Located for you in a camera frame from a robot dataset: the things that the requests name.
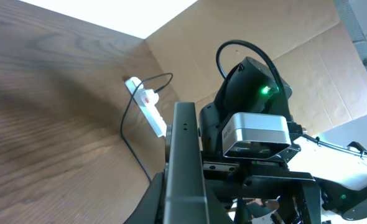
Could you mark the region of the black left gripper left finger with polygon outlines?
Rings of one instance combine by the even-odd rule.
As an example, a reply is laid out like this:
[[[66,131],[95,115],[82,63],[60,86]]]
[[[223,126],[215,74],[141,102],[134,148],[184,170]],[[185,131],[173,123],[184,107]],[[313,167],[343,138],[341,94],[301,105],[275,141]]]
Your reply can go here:
[[[157,173],[135,210],[124,224],[155,224],[164,185],[164,173]]]

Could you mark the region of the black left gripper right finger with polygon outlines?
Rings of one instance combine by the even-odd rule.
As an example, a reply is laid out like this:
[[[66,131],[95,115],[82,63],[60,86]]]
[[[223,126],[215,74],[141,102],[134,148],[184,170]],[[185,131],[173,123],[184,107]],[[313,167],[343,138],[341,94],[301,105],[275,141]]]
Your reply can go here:
[[[223,208],[212,191],[212,188],[205,182],[206,197],[206,218],[208,224],[232,224],[233,221]]]

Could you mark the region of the bronze Samsung Galaxy smartphone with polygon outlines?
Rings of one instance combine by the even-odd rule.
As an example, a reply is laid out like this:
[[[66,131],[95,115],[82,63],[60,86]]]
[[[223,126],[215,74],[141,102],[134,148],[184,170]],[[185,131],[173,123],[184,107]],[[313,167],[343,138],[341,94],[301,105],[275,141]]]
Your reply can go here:
[[[210,222],[193,102],[175,104],[163,222]]]

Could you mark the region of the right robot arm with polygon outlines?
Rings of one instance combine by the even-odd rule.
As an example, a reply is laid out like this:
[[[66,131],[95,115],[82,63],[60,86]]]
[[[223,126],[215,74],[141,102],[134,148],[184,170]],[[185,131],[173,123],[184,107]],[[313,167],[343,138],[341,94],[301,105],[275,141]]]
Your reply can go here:
[[[206,178],[222,197],[276,198],[285,223],[320,223],[322,210],[344,220],[367,218],[367,185],[359,190],[296,172],[287,163],[304,136],[293,122],[285,85],[269,59],[246,57],[229,73],[199,114]]]

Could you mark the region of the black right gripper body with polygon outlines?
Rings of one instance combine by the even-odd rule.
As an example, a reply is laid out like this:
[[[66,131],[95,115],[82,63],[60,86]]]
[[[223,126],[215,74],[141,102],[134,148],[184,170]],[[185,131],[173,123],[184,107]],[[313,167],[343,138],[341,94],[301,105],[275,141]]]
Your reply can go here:
[[[278,199],[284,223],[321,223],[320,188],[307,172],[285,162],[222,159],[202,152],[206,186],[225,206],[245,198]]]

